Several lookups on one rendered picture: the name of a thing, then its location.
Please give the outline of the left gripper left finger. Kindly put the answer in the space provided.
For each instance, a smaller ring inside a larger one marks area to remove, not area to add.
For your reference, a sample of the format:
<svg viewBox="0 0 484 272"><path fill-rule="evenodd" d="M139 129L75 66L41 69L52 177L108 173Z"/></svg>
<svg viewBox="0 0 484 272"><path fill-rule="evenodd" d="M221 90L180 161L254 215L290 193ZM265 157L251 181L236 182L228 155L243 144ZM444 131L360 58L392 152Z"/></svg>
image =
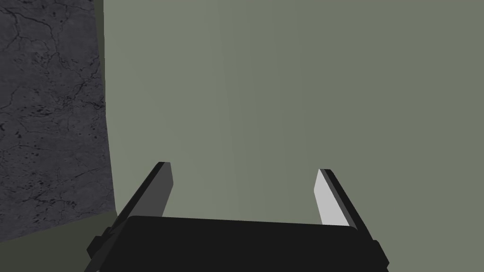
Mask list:
<svg viewBox="0 0 484 272"><path fill-rule="evenodd" d="M173 175L169 162L158 162L113 223L116 228L130 216L163 216L171 189Z"/></svg>

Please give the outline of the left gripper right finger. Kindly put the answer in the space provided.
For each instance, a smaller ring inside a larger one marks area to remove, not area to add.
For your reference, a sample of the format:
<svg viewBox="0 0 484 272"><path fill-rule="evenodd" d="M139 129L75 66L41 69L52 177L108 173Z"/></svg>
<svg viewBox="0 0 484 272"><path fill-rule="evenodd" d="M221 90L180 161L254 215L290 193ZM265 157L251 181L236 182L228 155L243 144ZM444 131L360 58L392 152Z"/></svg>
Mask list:
<svg viewBox="0 0 484 272"><path fill-rule="evenodd" d="M373 239L334 172L319 169L313 191L323 225L352 227L364 238Z"/></svg>

